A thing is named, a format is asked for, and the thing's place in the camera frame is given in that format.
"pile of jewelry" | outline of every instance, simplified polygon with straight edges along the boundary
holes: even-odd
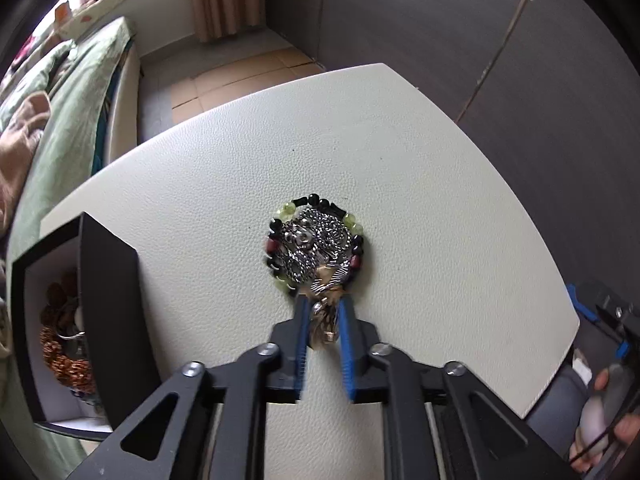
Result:
[[[276,285],[313,300],[311,346],[338,337],[337,305],[362,266],[362,226],[315,193],[287,202],[269,225],[266,263]]]
[[[94,374],[87,358],[78,308],[78,278],[67,272],[60,283],[47,288],[47,306],[40,313],[40,343],[47,367],[71,393],[92,406],[99,406]]]

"metal screw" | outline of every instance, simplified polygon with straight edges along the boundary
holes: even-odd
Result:
[[[273,355],[280,349],[276,343],[262,343],[258,346],[258,354],[260,355]]]
[[[191,363],[187,363],[182,367],[182,374],[187,377],[195,377],[196,375],[200,375],[204,370],[204,364],[199,363],[197,361],[192,361]]]
[[[451,361],[444,365],[444,371],[447,375],[453,375],[459,377],[460,375],[464,375],[466,373],[466,366],[458,361]]]
[[[389,343],[376,343],[369,351],[373,355],[389,355],[393,349]]]

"black box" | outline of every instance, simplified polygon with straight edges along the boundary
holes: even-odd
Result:
[[[59,384],[42,355],[40,312],[47,287],[73,269],[86,352],[107,420]],[[14,262],[11,313],[22,389],[33,421],[45,430],[104,440],[161,383],[142,310],[138,254],[87,213]]]

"white table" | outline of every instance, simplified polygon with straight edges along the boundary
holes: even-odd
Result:
[[[548,385],[578,319],[549,252],[465,134],[378,64],[287,83],[179,124],[60,203],[140,254],[164,377],[264,341],[289,300],[262,263],[270,215],[310,192],[366,235],[356,310],[416,360],[467,363],[517,413]],[[270,406],[268,479],[383,477],[377,406],[351,406],[337,348],[311,351],[297,406]]]

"gray pants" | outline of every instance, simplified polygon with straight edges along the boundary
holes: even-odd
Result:
[[[542,398],[527,415],[527,424],[558,455],[565,457],[575,438],[587,387],[568,365],[563,365]]]

